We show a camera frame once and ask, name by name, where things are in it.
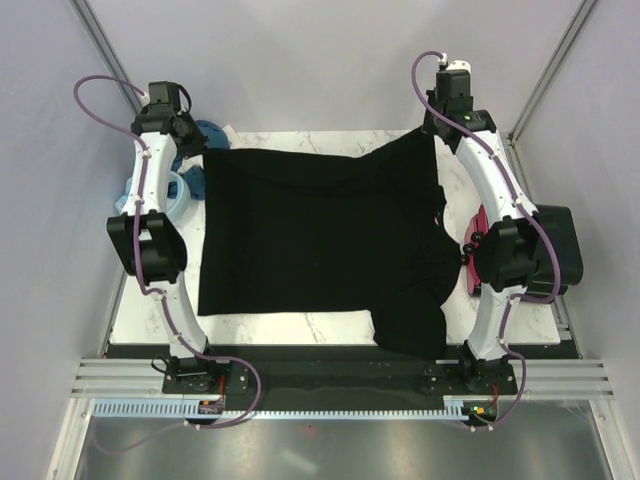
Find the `black t shirt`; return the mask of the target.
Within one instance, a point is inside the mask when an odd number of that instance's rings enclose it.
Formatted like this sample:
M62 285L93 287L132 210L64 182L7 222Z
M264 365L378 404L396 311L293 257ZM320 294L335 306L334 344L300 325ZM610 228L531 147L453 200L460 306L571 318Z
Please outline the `black t shirt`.
M444 356L461 252L431 135L359 157L211 149L203 163L200 315L368 311L379 347Z

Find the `black and pink drawer box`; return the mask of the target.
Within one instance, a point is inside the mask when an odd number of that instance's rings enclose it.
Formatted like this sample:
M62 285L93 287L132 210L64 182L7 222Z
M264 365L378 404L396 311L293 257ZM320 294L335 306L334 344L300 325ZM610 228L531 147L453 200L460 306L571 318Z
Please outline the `black and pink drawer box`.
M478 296L484 285L495 292L522 286L524 301L549 303L581 282L584 265L571 210L539 205L533 219L545 237L525 218L491 225L484 207L471 217L461 256L469 295Z

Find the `blue t shirt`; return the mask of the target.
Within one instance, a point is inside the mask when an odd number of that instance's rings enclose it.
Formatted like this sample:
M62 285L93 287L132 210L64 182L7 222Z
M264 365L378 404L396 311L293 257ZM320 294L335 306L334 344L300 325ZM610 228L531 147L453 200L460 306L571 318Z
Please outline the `blue t shirt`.
M206 146L209 149L230 149L231 142L222 127L208 120L197 120L196 125L207 138ZM187 159L176 157L172 163L171 171L177 173L185 181L192 199L198 201L205 199L204 165L200 157Z

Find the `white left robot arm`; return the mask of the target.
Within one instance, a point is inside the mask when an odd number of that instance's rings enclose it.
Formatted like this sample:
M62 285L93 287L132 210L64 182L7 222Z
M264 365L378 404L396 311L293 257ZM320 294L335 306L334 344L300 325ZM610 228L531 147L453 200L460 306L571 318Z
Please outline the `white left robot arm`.
M167 213L171 166L177 157L202 154L207 138L180 107L149 104L135 117L135 163L131 189L107 233L126 273L151 298L163 318L170 355L202 358L208 339L186 289L186 243Z

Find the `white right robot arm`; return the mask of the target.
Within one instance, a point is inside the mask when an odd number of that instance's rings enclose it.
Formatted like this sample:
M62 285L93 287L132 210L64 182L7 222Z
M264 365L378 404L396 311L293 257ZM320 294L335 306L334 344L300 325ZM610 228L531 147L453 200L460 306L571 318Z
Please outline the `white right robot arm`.
M551 239L538 220L538 208L519 185L504 155L503 143L490 115L468 107L468 95L440 99L434 90L420 93L426 107L423 129L437 135L469 174L484 208L488 232L473 253L481 280L480 305L466 341L475 359L458 368L458 381L467 392L483 392L494 381L486 361L511 353L506 331L522 300L549 303L559 293L561 269ZM551 263L551 290L542 297L528 293L538 270L536 252Z

